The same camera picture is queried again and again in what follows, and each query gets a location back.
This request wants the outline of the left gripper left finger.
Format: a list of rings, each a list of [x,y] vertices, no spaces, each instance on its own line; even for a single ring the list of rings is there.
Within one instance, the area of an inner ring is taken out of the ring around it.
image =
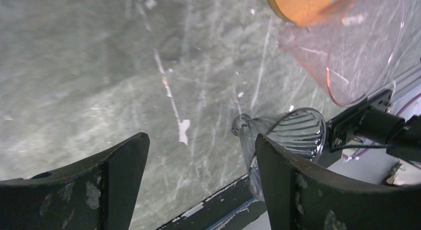
[[[30,179],[0,183],[3,230],[127,230],[150,140],[138,133],[92,156]]]

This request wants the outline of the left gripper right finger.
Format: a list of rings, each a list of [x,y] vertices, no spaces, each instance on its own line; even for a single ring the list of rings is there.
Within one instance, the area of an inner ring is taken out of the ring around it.
[[[284,149],[255,141],[274,230],[418,230],[421,187],[389,187],[352,179]]]

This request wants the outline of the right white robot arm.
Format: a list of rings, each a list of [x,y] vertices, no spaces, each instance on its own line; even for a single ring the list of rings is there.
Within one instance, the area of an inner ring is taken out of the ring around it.
[[[357,159],[369,149],[416,165],[421,163],[421,66],[415,65],[391,85],[348,108],[328,123],[326,148],[318,163],[328,167],[354,149]]]

